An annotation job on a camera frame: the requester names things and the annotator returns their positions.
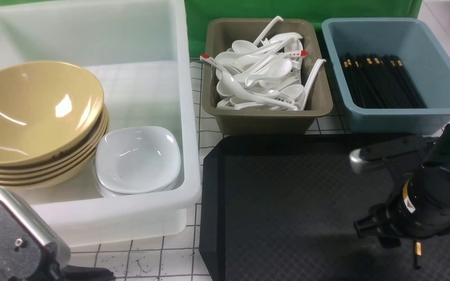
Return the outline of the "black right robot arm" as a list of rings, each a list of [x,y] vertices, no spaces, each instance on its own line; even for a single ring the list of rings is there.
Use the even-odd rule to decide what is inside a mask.
[[[450,234],[450,123],[440,137],[409,135],[379,142],[349,154],[352,170],[386,167],[394,187],[384,203],[354,222],[359,238],[377,237],[393,248]]]

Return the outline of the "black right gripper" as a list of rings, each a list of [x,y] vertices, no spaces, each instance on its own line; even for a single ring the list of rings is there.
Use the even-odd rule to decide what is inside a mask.
[[[450,234],[450,172],[418,171],[396,184],[384,203],[354,222],[359,238],[377,237],[381,247]]]

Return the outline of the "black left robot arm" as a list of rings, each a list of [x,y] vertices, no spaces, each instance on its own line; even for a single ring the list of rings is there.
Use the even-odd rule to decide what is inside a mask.
[[[70,265],[70,247],[19,195],[0,187],[0,281],[114,281],[104,267]]]

